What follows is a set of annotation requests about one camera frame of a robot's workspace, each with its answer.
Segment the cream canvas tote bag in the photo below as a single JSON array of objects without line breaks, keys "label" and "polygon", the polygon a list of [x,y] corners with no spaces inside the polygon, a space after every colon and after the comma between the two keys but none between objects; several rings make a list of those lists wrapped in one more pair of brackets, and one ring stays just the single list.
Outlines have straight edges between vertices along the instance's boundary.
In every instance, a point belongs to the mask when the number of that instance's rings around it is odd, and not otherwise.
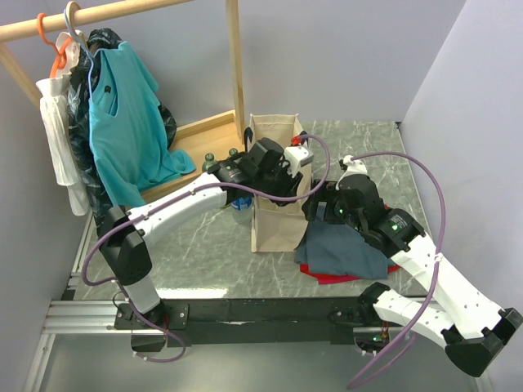
[{"label": "cream canvas tote bag", "polygon": [[[303,132],[296,114],[252,114],[249,126],[255,141],[267,137],[283,147],[289,146],[291,139]],[[304,202],[300,199],[280,207],[269,199],[255,195],[251,232],[252,251],[293,251],[301,242],[308,226],[302,211]]]}]

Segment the Pocari Sweat bottle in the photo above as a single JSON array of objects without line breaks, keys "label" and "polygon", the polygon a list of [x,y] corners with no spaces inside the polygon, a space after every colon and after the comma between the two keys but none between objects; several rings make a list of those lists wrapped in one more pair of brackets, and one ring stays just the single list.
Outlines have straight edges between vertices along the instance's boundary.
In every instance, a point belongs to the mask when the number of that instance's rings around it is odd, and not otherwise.
[{"label": "Pocari Sweat bottle", "polygon": [[230,207],[232,216],[240,225],[250,225],[253,217],[253,197],[244,196],[234,200]]}]

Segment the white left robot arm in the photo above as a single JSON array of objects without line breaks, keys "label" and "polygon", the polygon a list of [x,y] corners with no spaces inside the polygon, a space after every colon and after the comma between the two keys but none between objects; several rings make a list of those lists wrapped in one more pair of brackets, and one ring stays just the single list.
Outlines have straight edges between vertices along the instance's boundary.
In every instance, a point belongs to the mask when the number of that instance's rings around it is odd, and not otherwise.
[{"label": "white left robot arm", "polygon": [[135,306],[134,318],[146,328],[165,324],[168,312],[152,279],[149,249],[190,219],[260,191],[284,206],[305,181],[303,170],[313,153],[300,139],[281,147],[269,138],[247,152],[230,153],[188,185],[153,203],[124,211],[113,207],[102,225],[107,239],[100,251]]}]

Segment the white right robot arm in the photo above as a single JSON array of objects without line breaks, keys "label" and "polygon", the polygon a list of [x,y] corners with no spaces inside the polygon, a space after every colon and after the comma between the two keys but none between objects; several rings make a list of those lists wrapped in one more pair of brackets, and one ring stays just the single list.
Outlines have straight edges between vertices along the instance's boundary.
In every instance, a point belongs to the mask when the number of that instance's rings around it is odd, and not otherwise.
[{"label": "white right robot arm", "polygon": [[503,308],[474,287],[436,250],[424,228],[406,211],[388,207],[365,174],[320,183],[304,203],[306,219],[324,204],[323,219],[346,224],[432,293],[438,308],[423,308],[382,283],[359,297],[358,315],[368,325],[381,320],[405,326],[435,342],[469,376],[481,376],[522,325],[521,314]]}]

